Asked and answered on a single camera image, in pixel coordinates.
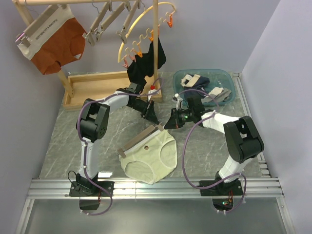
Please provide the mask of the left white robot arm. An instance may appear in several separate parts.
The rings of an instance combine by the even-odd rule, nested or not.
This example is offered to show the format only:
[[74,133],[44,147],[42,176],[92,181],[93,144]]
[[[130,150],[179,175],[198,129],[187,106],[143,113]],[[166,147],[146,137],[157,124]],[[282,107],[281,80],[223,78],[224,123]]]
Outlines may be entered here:
[[131,83],[128,88],[120,88],[107,97],[85,100],[76,123],[81,141],[81,164],[76,174],[75,189],[82,190],[87,196],[102,190],[98,184],[97,141],[106,134],[110,113],[127,106],[140,112],[143,119],[159,124],[151,97],[160,89],[153,88],[147,94],[143,94],[142,90],[141,85]]

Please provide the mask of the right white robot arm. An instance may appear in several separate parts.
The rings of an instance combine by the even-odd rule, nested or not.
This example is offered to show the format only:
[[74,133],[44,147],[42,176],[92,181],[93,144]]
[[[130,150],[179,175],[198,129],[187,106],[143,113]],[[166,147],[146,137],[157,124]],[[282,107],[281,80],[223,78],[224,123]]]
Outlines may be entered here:
[[[232,189],[245,166],[264,151],[263,140],[250,116],[231,117],[217,112],[217,110],[206,109],[197,97],[188,98],[188,108],[183,109],[183,99],[175,94],[172,101],[176,107],[171,109],[171,116],[165,124],[165,129],[179,129],[187,122],[193,122],[194,126],[189,131],[182,151],[182,171],[186,181],[196,189],[204,190],[215,187],[215,190],[225,195]],[[194,185],[185,171],[185,153],[187,143],[196,126],[216,130],[224,134],[229,156],[223,167],[216,173],[214,184],[199,187]]]

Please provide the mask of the pale yellow underwear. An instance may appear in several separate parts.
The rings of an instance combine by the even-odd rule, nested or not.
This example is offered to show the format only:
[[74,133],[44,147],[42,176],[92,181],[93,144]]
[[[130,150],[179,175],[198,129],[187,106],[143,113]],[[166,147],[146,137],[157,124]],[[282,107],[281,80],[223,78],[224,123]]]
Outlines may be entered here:
[[156,131],[119,155],[121,168],[131,179],[153,185],[177,167],[177,145],[168,130]]

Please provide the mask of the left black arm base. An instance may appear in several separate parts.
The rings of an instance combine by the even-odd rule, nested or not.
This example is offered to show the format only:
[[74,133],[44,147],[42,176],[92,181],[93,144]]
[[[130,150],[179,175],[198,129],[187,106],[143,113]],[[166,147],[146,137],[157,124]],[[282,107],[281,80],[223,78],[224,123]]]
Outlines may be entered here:
[[96,211],[103,197],[110,197],[113,195],[114,182],[100,181],[90,183],[88,180],[85,182],[73,181],[69,196],[79,198],[79,207],[83,211]]

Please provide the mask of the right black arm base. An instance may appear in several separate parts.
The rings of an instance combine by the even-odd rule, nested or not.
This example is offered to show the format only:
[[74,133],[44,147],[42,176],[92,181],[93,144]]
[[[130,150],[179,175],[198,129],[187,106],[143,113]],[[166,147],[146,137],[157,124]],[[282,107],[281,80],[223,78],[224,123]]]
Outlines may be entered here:
[[242,184],[239,179],[230,183],[221,182],[212,187],[215,181],[201,180],[199,187],[209,187],[200,189],[201,196],[212,196],[212,203],[217,212],[227,214],[236,209],[245,199],[247,185]]

